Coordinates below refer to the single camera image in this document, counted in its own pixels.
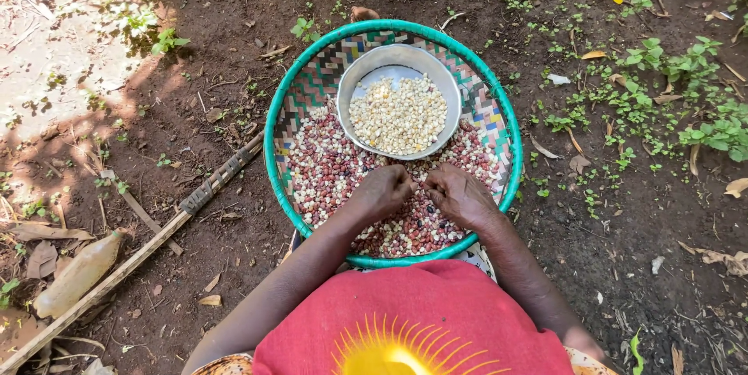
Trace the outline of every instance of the plastic bottle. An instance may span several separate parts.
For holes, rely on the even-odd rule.
[[[51,286],[34,300],[39,317],[51,315],[56,319],[72,308],[115,263],[122,235],[126,232],[119,228],[83,248]]]

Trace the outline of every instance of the metal bowl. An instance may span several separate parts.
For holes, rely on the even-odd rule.
[[[428,74],[446,101],[444,129],[437,136],[437,141],[425,150],[405,156],[377,150],[361,141],[355,133],[349,111],[353,98],[366,95],[366,91],[359,87],[358,83],[368,87],[382,77],[388,77],[393,79],[393,88],[397,89],[400,78],[422,78],[423,74]],[[335,103],[342,130],[354,144],[364,150],[397,160],[423,159],[441,149],[457,130],[462,108],[457,82],[446,66],[423,49],[399,43],[373,48],[354,61],[340,78]]]

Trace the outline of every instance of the round basket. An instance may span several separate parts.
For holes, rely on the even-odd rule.
[[[391,43],[422,48],[439,59],[454,76],[462,93],[462,117],[483,129],[482,143],[500,160],[494,199],[505,212],[515,197],[522,171],[519,124],[509,99],[491,69],[470,49],[432,28],[402,20],[369,20],[344,25],[314,42],[293,63],[273,96],[265,124],[265,164],[275,196],[285,214],[304,237],[312,229],[304,223],[293,199],[288,149],[299,120],[334,98],[346,67],[369,49]],[[379,258],[349,254],[351,265],[370,269],[407,266],[450,258],[478,240],[469,233],[458,242],[424,255]]]

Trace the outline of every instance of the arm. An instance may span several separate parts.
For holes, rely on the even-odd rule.
[[[497,208],[489,191],[469,173],[449,164],[425,181],[434,204],[457,225],[475,231],[496,270],[496,279],[538,329],[549,329],[564,346],[584,352],[608,368],[612,361],[587,332],[533,254]]]
[[[232,353],[254,350],[291,311],[342,264],[364,229],[397,211],[415,187],[401,165],[374,170],[314,235],[210,330],[192,352],[182,375]]]

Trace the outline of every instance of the person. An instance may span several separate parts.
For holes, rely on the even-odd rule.
[[[418,188],[384,166],[205,334],[182,375],[615,375],[478,179],[443,164],[424,185],[478,234],[498,285],[461,260],[336,274],[353,239]]]

